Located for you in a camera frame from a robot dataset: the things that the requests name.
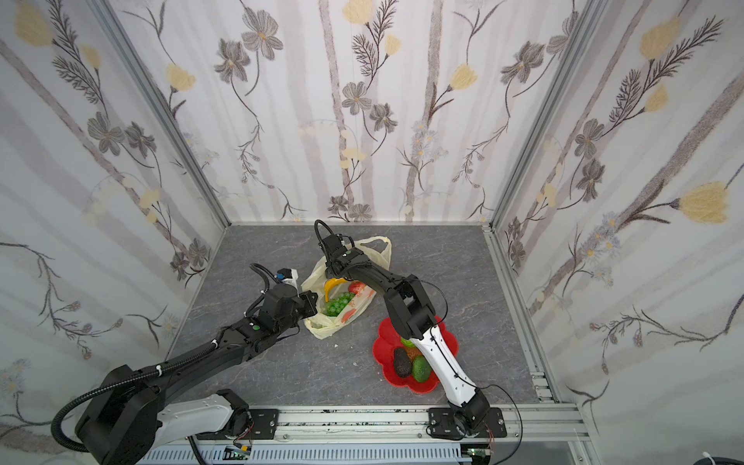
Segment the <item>red green mango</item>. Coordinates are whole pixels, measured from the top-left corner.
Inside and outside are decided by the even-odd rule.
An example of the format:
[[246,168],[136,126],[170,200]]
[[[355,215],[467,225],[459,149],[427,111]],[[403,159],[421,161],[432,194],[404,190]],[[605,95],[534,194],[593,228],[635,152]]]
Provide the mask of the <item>red green mango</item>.
[[351,293],[353,295],[358,295],[361,291],[363,291],[366,288],[366,284],[360,282],[360,281],[354,281],[352,282],[348,287],[348,293]]

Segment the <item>yellow printed plastic bag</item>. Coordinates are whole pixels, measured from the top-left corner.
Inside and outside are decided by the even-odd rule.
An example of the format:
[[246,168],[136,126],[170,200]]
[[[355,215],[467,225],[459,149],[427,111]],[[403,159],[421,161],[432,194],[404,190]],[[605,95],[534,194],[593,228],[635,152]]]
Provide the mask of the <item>yellow printed plastic bag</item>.
[[339,332],[372,304],[377,293],[360,281],[326,277],[326,260],[316,263],[302,290],[318,296],[317,314],[304,319],[306,329],[318,339],[327,339]]

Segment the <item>dark brown avocado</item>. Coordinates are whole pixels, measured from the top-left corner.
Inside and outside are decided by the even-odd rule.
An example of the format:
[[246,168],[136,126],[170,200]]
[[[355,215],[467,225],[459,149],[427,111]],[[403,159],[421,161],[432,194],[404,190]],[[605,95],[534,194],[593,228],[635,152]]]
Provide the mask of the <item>dark brown avocado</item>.
[[393,371],[401,379],[412,375],[413,363],[404,347],[397,347],[393,350]]

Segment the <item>dark green avocado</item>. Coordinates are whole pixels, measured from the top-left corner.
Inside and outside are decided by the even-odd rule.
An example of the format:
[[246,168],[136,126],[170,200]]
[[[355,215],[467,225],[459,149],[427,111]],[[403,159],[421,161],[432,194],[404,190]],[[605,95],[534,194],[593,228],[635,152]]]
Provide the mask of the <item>dark green avocado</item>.
[[432,373],[432,368],[424,356],[416,356],[412,361],[412,377],[419,383],[427,383]]

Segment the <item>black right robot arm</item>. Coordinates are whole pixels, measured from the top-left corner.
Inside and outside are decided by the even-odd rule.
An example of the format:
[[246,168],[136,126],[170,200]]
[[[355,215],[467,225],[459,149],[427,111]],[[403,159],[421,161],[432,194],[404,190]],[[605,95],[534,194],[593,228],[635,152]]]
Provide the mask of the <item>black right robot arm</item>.
[[383,298],[395,331],[422,352],[444,388],[455,430],[462,436],[476,434],[490,404],[449,350],[422,280],[395,274],[372,262],[350,236],[333,230],[326,236],[320,231],[315,234],[325,256],[327,276],[360,281]]

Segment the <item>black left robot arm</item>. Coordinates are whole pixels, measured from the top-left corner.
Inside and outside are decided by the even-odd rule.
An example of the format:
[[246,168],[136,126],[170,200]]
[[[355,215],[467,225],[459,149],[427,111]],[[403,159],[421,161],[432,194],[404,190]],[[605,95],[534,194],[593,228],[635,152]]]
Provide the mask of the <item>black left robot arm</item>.
[[113,388],[90,399],[75,432],[100,464],[135,464],[156,448],[170,428],[163,412],[200,383],[259,356],[301,320],[317,314],[318,295],[277,284],[259,307],[209,342],[181,356],[139,370],[124,365],[105,379]]

